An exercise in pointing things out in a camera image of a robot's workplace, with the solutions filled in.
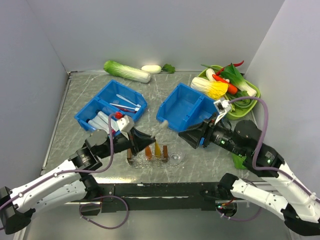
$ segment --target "white utensil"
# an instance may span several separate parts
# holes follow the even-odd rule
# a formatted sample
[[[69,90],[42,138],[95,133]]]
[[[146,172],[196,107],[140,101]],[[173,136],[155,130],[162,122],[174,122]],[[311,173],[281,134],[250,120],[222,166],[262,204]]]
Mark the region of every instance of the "white utensil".
[[[138,108],[141,108],[141,105],[140,105],[140,104],[135,104],[135,103],[133,103],[132,101],[126,99],[124,96],[121,96],[120,94],[116,94],[116,96],[117,96],[118,98],[126,101],[127,103],[130,103],[130,104],[132,104],[132,105],[134,105],[134,106],[136,106],[136,107],[138,107]]]
[[[124,109],[132,109],[135,110],[136,112],[138,112],[140,110],[140,107],[128,107],[128,106],[123,106],[123,105],[119,105],[119,104],[115,104],[115,103],[110,103],[110,105],[115,106],[115,107],[119,107],[119,108],[124,108]]]

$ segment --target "blue plastic bin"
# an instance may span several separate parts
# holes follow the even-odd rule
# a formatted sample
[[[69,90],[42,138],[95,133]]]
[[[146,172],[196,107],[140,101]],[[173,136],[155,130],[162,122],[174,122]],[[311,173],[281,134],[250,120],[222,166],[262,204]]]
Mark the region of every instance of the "blue plastic bin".
[[[126,99],[130,100],[135,104],[141,105],[139,111],[136,113],[133,112],[124,112],[117,107],[110,105],[111,103],[119,104],[131,108],[135,108],[134,105],[118,98],[116,94],[120,94]],[[147,102],[142,96],[142,94],[132,90],[131,88],[122,85],[116,80],[111,80],[100,92],[98,92],[95,97],[89,101],[75,116],[74,118],[80,124],[80,126],[86,130],[93,132],[95,129],[87,123],[87,120],[92,120],[97,115],[97,110],[104,112],[107,115],[110,115],[115,112],[121,112],[124,115],[132,117],[136,122],[144,111],[147,108]]]
[[[181,132],[199,124],[217,112],[214,100],[191,87],[179,83],[160,105],[156,119],[167,120],[169,128]]]

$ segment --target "gray table surface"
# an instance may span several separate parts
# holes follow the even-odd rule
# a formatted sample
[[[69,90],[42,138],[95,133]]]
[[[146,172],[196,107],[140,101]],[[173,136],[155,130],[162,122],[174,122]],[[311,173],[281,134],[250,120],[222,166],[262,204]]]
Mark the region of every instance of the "gray table surface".
[[[136,122],[135,127],[151,134],[159,125],[156,115],[160,104],[173,91],[178,83],[190,85],[196,73],[157,74],[149,83],[140,83],[114,77],[108,74],[72,73],[70,85],[58,120],[57,129],[47,159],[46,171],[50,171],[77,149],[89,136],[74,119],[75,114],[83,108],[110,80],[143,94],[148,108]],[[251,119],[248,114],[244,119]],[[218,182],[225,173],[231,173],[251,181],[261,181],[248,170],[235,169],[231,153],[210,144],[207,148],[193,149],[177,132],[167,128],[156,139],[161,145],[168,145],[170,152],[184,153],[185,156],[176,167],[167,168],[133,168],[126,161],[126,151],[114,156],[112,166],[103,173],[95,174],[98,183],[182,183],[182,182]],[[102,159],[106,166],[109,158]]]

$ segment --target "carrot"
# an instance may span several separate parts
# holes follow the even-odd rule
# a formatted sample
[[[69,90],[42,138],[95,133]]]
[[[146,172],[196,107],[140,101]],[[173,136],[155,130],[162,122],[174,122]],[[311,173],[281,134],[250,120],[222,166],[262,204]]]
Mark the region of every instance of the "carrot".
[[[228,84],[228,90],[227,90],[228,93],[234,95],[238,92],[238,89],[235,86],[233,86],[231,83],[224,80],[222,77],[217,76],[215,74],[212,74],[212,77],[214,78],[214,80],[216,80],[218,82],[223,82],[225,84]]]

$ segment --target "green tray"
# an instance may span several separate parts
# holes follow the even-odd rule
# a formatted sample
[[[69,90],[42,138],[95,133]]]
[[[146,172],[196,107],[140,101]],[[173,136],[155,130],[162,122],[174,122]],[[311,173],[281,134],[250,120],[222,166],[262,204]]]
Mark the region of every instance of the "green tray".
[[[211,65],[211,67],[214,68],[215,72],[219,71],[220,69],[222,69],[222,66],[219,66],[219,65]],[[205,70],[203,70],[198,75],[198,77],[205,77],[206,76],[206,70],[207,70],[207,68]],[[247,80],[246,80],[246,83],[251,88],[256,90],[256,97],[260,98],[261,93],[260,93],[259,89],[255,85],[253,85],[252,83],[248,82]],[[257,102],[258,102],[257,100],[254,100],[254,103],[249,108],[244,108],[244,109],[237,108],[236,106],[234,106],[234,110],[229,111],[227,113],[227,115],[226,115],[226,118],[229,119],[229,120],[237,120],[239,118],[244,117],[245,115],[247,115],[254,108],[254,106],[257,104]]]

